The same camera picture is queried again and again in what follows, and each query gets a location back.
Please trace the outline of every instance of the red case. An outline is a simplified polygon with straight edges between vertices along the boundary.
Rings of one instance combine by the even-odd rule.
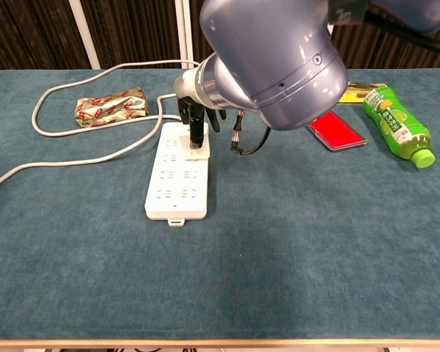
[[[354,148],[368,143],[334,111],[328,111],[308,125],[308,129],[332,151]]]

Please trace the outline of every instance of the candy bar wrapper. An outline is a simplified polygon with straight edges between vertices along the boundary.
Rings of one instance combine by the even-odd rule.
[[[95,127],[148,115],[142,88],[136,87],[101,98],[78,99],[75,121],[81,127]]]

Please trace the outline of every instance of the white cable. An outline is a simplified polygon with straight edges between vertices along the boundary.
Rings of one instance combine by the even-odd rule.
[[[163,106],[161,105],[161,101],[163,99],[173,98],[173,97],[176,96],[176,94],[168,94],[168,95],[160,95],[159,97],[157,97],[156,103],[157,103],[157,106],[158,106],[158,115],[156,115],[156,116],[140,117],[138,119],[126,120],[126,121],[117,122],[117,123],[113,123],[113,124],[109,124],[109,125],[103,125],[103,126],[95,127],[95,128],[85,128],[85,129],[70,130],[70,131],[63,131],[63,132],[46,132],[44,130],[41,130],[40,127],[37,124],[37,113],[38,113],[41,105],[43,104],[45,98],[49,94],[51,94],[52,92],[55,92],[56,90],[64,89],[64,88],[70,88],[70,87],[78,86],[78,85],[81,85],[81,84],[89,83],[91,81],[94,81],[94,80],[96,80],[96,79],[98,79],[100,77],[103,77],[104,75],[107,75],[108,73],[110,73],[110,72],[112,72],[114,70],[117,70],[118,68],[122,68],[122,67],[156,65],[156,64],[168,64],[168,63],[179,63],[179,62],[188,62],[188,63],[191,63],[191,64],[199,65],[198,62],[192,62],[192,61],[189,61],[189,60],[161,60],[161,61],[151,61],[151,62],[132,62],[132,63],[127,63],[127,64],[121,64],[121,65],[114,66],[112,68],[109,68],[106,71],[103,71],[102,73],[97,74],[96,76],[93,76],[93,77],[88,78],[88,79],[84,79],[83,81],[78,81],[78,82],[70,83],[70,84],[63,84],[63,85],[60,85],[60,86],[48,89],[41,96],[41,98],[37,101],[37,104],[36,104],[36,106],[34,108],[34,111],[32,112],[32,125],[33,125],[34,129],[36,130],[36,132],[38,132],[39,134],[42,134],[44,136],[49,136],[49,137],[69,136],[69,135],[72,135],[72,134],[90,132],[90,131],[95,131],[97,129],[110,128],[110,127],[114,127],[114,126],[117,126],[117,125],[123,125],[125,123],[140,122],[140,121],[154,120],[154,119],[157,119],[157,121],[156,121],[155,127],[153,127],[153,129],[148,134],[146,134],[143,138],[141,138],[139,141],[137,141],[137,142],[135,142],[135,143],[133,143],[133,144],[131,144],[131,145],[125,147],[124,149],[121,149],[121,150],[119,150],[119,151],[117,151],[115,153],[109,154],[107,156],[99,157],[99,158],[85,159],[85,160],[53,161],[53,162],[39,161],[39,162],[34,162],[34,163],[22,164],[20,166],[15,167],[14,169],[11,169],[5,175],[1,176],[0,177],[0,184],[3,183],[9,177],[11,177],[14,174],[16,174],[17,172],[20,172],[23,169],[28,169],[30,167],[77,166],[77,165],[98,164],[98,163],[103,163],[105,161],[109,161],[109,160],[114,159],[114,158],[116,158],[118,156],[121,156],[122,154],[130,152],[134,148],[137,148],[139,145],[145,143],[159,129],[159,127],[161,125],[161,121],[162,121],[163,118],[170,118],[170,119],[175,118],[176,120],[180,120],[180,118],[177,115],[163,115]]]

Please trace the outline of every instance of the power strip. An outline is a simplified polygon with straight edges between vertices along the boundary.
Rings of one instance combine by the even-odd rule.
[[[189,148],[188,125],[163,125],[145,200],[149,219],[167,220],[171,227],[182,227],[186,220],[205,218],[209,157],[207,123],[200,150]]]

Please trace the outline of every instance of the plastic bottle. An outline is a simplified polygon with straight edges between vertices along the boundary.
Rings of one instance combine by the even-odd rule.
[[[430,132],[403,106],[393,89],[372,90],[365,98],[364,110],[379,127],[393,154],[411,160],[419,168],[433,164]]]

